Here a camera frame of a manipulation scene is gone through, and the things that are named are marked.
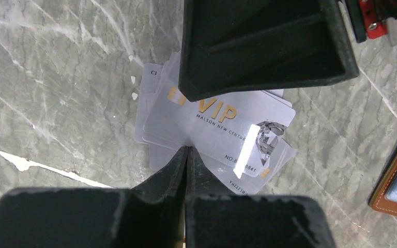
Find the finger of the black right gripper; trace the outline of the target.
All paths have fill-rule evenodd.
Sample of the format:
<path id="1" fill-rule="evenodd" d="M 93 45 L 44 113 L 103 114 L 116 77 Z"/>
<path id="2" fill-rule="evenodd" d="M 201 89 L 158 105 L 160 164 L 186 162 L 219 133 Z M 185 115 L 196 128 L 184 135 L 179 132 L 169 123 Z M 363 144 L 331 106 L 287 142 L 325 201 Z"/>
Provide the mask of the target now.
<path id="1" fill-rule="evenodd" d="M 179 89 L 190 101 L 358 75 L 337 1 L 184 2 Z"/>

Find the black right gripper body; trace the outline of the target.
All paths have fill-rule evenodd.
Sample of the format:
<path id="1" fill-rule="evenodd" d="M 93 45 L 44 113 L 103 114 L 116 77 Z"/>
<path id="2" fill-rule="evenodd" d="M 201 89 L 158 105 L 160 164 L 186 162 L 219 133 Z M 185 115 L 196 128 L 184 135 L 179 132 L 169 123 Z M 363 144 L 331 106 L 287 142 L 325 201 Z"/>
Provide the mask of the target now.
<path id="1" fill-rule="evenodd" d="M 397 45 L 397 0 L 342 1 L 357 43 L 386 37 Z"/>

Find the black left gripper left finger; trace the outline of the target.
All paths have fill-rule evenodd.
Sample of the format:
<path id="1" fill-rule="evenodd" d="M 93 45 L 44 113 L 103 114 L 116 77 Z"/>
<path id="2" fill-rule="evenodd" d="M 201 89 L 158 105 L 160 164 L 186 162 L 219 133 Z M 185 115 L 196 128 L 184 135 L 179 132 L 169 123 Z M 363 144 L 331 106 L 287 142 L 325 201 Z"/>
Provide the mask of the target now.
<path id="1" fill-rule="evenodd" d="M 189 149 L 131 188 L 16 188 L 0 198 L 0 247 L 182 247 Z"/>

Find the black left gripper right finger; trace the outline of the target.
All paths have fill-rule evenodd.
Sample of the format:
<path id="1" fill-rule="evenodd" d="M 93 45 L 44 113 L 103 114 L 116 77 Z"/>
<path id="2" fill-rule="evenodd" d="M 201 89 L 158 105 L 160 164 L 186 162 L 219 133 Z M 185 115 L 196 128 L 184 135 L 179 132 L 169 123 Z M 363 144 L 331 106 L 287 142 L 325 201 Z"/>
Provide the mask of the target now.
<path id="1" fill-rule="evenodd" d="M 300 195 L 236 195 L 198 189 L 191 170 L 203 160 L 188 148 L 187 247 L 335 247 L 323 209 Z"/>

